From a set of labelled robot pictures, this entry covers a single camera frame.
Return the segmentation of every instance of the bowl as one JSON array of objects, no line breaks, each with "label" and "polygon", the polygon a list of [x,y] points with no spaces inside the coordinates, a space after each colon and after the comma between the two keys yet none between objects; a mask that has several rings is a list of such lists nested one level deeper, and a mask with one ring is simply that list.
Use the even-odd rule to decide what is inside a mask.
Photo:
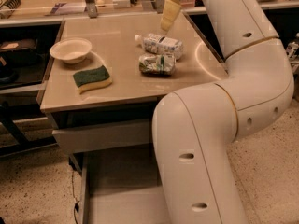
[{"label": "bowl", "polygon": [[80,63],[92,50],[92,43],[83,38],[67,38],[50,48],[50,55],[65,63]]}]

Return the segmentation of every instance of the green sponge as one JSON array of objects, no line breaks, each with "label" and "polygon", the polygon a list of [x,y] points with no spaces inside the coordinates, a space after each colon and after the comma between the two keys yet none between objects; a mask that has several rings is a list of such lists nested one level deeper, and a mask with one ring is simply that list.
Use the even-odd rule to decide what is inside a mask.
[{"label": "green sponge", "polygon": [[73,78],[79,93],[104,88],[112,83],[112,78],[103,65],[92,70],[78,71]]}]

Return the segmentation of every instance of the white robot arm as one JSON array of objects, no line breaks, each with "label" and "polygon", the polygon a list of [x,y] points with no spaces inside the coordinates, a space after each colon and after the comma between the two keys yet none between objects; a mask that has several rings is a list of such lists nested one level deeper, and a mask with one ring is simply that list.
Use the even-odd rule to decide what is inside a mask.
[{"label": "white robot arm", "polygon": [[173,224],[243,224],[226,145],[280,117],[292,70],[256,0],[203,2],[229,78],[166,95],[153,117],[154,149]]}]

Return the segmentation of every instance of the drawer front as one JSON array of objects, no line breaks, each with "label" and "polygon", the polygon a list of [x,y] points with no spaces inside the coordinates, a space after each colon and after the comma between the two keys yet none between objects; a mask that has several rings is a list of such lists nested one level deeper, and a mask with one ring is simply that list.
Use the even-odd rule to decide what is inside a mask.
[{"label": "drawer front", "polygon": [[54,130],[53,136],[66,154],[151,143],[150,119],[135,119]]}]

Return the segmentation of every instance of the concrete floor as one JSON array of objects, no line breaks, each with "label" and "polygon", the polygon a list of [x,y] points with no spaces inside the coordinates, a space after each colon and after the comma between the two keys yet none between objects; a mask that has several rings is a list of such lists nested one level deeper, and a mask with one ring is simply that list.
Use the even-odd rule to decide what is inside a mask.
[{"label": "concrete floor", "polygon": [[[30,129],[33,137],[50,131],[46,120]],[[9,140],[0,129],[1,143]],[[276,123],[227,148],[249,224],[299,224],[299,103],[293,100]],[[80,185],[58,146],[2,158],[0,217],[7,224],[76,223]]]}]

